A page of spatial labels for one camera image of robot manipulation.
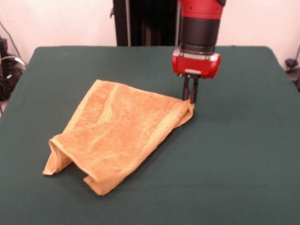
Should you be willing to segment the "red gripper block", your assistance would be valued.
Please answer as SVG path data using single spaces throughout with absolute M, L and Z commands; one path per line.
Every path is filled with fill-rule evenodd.
M 172 53 L 172 69 L 174 73 L 184 75 L 182 99 L 188 100 L 190 98 L 190 102 L 195 104 L 199 77 L 214 78 L 220 68 L 220 63 L 221 54 L 219 53 L 211 55 L 192 54 L 176 48 Z M 191 92 L 189 89 L 190 78 L 193 79 Z

